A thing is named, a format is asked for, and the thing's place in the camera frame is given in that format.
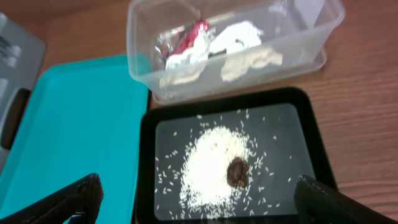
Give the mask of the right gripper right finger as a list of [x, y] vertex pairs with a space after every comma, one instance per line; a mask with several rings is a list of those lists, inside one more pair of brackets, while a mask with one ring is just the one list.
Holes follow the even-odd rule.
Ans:
[[307, 176], [298, 178], [294, 204], [300, 223], [395, 224], [395, 221]]

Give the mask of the white napkin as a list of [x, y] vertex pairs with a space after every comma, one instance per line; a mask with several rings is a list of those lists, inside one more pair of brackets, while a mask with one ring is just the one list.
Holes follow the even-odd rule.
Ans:
[[208, 60], [211, 57], [232, 54], [262, 43], [264, 31], [250, 21], [242, 21], [227, 26], [219, 34], [209, 26], [200, 33], [191, 48], [181, 54], [171, 55], [165, 63], [165, 69], [175, 69]]

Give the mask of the grey plastic dish rack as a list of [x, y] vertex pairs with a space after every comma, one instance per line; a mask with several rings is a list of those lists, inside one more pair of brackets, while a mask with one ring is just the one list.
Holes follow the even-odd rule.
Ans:
[[46, 43], [1, 13], [1, 168], [10, 155]]

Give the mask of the teal serving tray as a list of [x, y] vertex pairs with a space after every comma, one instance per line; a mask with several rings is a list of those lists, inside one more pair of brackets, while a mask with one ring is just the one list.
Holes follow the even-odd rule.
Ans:
[[148, 89], [124, 55], [57, 65], [38, 80], [1, 174], [7, 217], [92, 173], [98, 223], [129, 223]]

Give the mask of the brown food scrap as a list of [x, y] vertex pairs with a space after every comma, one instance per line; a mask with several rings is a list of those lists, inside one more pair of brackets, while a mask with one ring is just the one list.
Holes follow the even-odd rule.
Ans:
[[240, 157], [235, 157], [227, 168], [227, 182], [232, 188], [248, 186], [249, 164]]

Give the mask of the pile of white rice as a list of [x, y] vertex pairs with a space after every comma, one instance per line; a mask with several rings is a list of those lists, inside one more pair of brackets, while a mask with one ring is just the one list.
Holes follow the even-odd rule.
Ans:
[[[259, 109], [160, 122], [155, 129], [154, 215], [161, 221], [295, 213], [292, 176], [276, 163]], [[249, 164], [248, 186], [232, 188], [227, 168]]]

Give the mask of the clear plastic bin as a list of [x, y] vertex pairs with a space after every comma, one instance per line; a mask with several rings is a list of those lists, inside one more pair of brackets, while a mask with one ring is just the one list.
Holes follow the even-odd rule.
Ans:
[[[155, 101], [171, 104], [294, 77], [320, 69], [323, 46], [343, 21], [340, 1], [132, 1], [126, 27], [127, 63]], [[165, 69], [156, 47], [160, 34], [206, 20], [219, 34], [250, 21], [262, 43], [240, 52]]]

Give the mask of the red snack wrapper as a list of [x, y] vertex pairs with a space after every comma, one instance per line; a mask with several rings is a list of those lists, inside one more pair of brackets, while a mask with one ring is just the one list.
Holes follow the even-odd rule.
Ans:
[[166, 62], [171, 55], [181, 54], [191, 48], [199, 34], [205, 33], [209, 26], [206, 20], [199, 19], [160, 34], [156, 47], [160, 50], [161, 61]]

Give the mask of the black waste tray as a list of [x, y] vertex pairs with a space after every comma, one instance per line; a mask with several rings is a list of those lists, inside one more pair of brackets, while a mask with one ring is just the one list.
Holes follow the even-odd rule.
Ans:
[[139, 168], [134, 216], [138, 223], [207, 223], [205, 215], [189, 215], [177, 194], [164, 195], [157, 182], [161, 172], [171, 174], [182, 165], [183, 152], [199, 124], [210, 122], [236, 127], [243, 114], [244, 130], [256, 141], [256, 154], [266, 160], [274, 176], [260, 174], [252, 202], [239, 202], [234, 218], [221, 223], [297, 223], [294, 190], [300, 175], [309, 175], [331, 189], [337, 187], [307, 94], [298, 88], [232, 96], [173, 105], [147, 112], [141, 121]]

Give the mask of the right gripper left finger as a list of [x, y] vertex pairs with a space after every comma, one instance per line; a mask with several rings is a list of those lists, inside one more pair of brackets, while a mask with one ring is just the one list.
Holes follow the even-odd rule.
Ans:
[[92, 173], [2, 218], [1, 223], [95, 223], [103, 198], [100, 177]]

